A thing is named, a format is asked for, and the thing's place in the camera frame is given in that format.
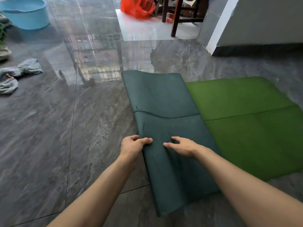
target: finger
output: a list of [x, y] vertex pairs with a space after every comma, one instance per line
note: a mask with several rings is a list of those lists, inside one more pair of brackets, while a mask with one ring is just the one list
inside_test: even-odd
[[172, 149], [176, 149], [178, 145], [179, 144], [175, 144], [175, 143], [163, 143], [163, 146], [165, 146], [166, 148], [172, 148]]
[[181, 142], [182, 139], [183, 139], [183, 138], [181, 138], [181, 137], [179, 137], [179, 136], [173, 136], [173, 137], [172, 137], [172, 140], [176, 140], [176, 141], [178, 141], [178, 142]]
[[132, 140], [136, 141], [139, 138], [139, 136], [138, 135], [132, 135], [132, 136], [130, 136], [130, 138]]
[[138, 141], [141, 142], [142, 145], [151, 144], [152, 143], [152, 138], [138, 139]]

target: dark green mat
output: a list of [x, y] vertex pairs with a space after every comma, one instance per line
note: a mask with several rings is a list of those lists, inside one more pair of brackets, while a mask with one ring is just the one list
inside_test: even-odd
[[219, 190], [195, 159], [165, 150], [171, 136], [194, 140], [219, 153], [180, 74], [123, 72], [140, 137], [153, 138], [143, 149], [158, 215], [197, 201]]
[[227, 160], [262, 180], [303, 168], [303, 112], [268, 80], [186, 85]]

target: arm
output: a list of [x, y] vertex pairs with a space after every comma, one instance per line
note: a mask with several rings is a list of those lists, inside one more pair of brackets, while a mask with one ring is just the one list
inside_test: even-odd
[[150, 143], [152, 139], [139, 139], [138, 135], [124, 138], [117, 160], [48, 227], [103, 226], [143, 146]]
[[214, 178], [244, 223], [252, 227], [302, 226], [303, 203], [241, 170], [211, 149], [190, 139], [164, 143], [179, 154], [195, 157]]

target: hand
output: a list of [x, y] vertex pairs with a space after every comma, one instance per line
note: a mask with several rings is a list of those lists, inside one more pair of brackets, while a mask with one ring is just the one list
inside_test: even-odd
[[128, 136], [122, 140], [119, 158], [127, 164], [135, 164], [145, 144], [151, 144], [151, 138], [140, 139], [138, 135]]
[[166, 148], [172, 148], [177, 153], [184, 155], [186, 157], [195, 157], [195, 153], [202, 148], [206, 148], [205, 146], [199, 145], [194, 141], [186, 138], [181, 138], [179, 136], [173, 136], [172, 140], [176, 140], [179, 144], [175, 143], [163, 143]]

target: foldable mat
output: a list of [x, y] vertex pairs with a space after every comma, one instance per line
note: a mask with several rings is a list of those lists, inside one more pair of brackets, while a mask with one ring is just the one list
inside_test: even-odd
[[262, 77], [186, 83], [222, 156], [262, 179], [303, 168], [303, 112]]
[[219, 191], [197, 160], [163, 146], [172, 142], [172, 136], [180, 136], [220, 154], [181, 75], [124, 71], [123, 80], [140, 137], [153, 138], [143, 156], [157, 214], [166, 215]]

